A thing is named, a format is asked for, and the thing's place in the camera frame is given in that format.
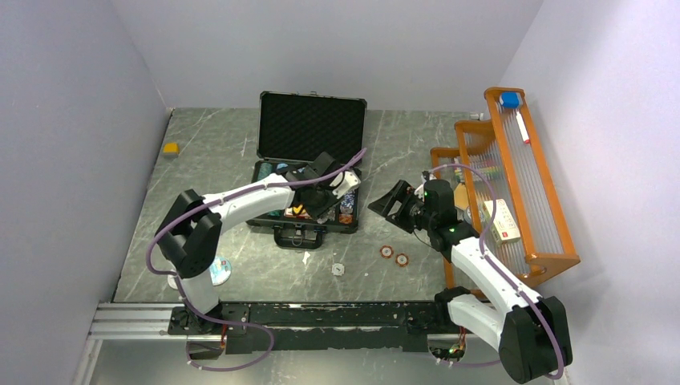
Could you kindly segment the red white poker chip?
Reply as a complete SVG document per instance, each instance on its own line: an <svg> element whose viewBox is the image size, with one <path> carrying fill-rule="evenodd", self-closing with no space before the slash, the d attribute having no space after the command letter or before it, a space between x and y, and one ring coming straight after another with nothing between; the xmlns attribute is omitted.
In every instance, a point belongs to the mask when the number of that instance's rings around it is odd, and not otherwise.
<svg viewBox="0 0 680 385"><path fill-rule="evenodd" d="M395 263L399 267L406 267L409 265L409 257L404 253L399 253L395 256Z"/></svg>
<svg viewBox="0 0 680 385"><path fill-rule="evenodd" d="M381 257L389 259L394 255L394 250L389 245L384 245L379 250Z"/></svg>

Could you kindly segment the black poker set case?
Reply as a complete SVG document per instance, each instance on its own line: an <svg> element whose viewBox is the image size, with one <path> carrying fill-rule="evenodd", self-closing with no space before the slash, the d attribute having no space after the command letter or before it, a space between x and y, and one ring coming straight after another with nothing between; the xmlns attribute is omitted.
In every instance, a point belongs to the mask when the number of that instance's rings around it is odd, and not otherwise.
<svg viewBox="0 0 680 385"><path fill-rule="evenodd" d="M366 101L360 98L262 92L258 161L252 180L264 179L258 177L262 163L270 163L272 173L303 172L322 152L331 154L341 167L362 149L366 108ZM277 171L280 163L289 167ZM282 248L317 249L326 233L357 231L358 190L351 192L355 194L354 220L348 225L338 220L341 201L317 220L284 217L283 209L262 214L247 223L271 228L275 243Z"/></svg>

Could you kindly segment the red playing card deck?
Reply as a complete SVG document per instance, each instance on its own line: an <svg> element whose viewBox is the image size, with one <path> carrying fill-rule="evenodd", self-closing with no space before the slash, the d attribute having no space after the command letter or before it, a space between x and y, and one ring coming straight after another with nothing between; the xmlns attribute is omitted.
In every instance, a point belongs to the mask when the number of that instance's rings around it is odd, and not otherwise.
<svg viewBox="0 0 680 385"><path fill-rule="evenodd" d="M296 215L293 212L294 207L289 207L289 208L285 209L284 210L284 217L297 218L297 219L310 219L311 218L311 216L307 213L305 208L304 208L304 211L302 213Z"/></svg>

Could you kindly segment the white dealer button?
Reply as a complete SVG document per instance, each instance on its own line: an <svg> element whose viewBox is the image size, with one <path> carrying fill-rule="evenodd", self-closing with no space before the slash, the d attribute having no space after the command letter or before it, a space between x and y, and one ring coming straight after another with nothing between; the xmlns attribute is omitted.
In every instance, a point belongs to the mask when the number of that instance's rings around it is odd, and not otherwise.
<svg viewBox="0 0 680 385"><path fill-rule="evenodd" d="M340 263L334 263L331 267L331 273L336 277L341 277L345 273L345 266Z"/></svg>

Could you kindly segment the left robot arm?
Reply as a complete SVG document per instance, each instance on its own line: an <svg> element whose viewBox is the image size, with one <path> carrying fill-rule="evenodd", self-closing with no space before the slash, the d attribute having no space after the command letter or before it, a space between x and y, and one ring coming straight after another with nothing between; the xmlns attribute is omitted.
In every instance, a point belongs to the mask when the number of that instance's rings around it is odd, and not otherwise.
<svg viewBox="0 0 680 385"><path fill-rule="evenodd" d="M364 154L360 150L342 163L323 152L306 166L275 168L240 188L205 195L189 189L176 198L148 247L148 252L158 247L172 267L155 268L151 254L146 263L151 273L164 274L176 283L188 324L196 334L249 326L246 321L225 317L225 306L213 287L210 268L221 235L240 223L293 205L302 205L313 219L325 215L359 186L354 166Z"/></svg>

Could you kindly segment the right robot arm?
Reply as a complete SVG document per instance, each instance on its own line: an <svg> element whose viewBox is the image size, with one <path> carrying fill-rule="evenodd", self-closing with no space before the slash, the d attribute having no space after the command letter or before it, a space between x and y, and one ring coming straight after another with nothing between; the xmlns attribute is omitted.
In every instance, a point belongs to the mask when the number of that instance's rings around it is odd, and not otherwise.
<svg viewBox="0 0 680 385"><path fill-rule="evenodd" d="M458 217L446 180L428 180L420 194L400 180L369 210L408 232L424 230L431 247L461 269L489 301L458 286L436 295L433 323L443 332L471 331L499 355L517 383L563 375L573 361L566 310L556 297L524 285L487 249L474 227Z"/></svg>

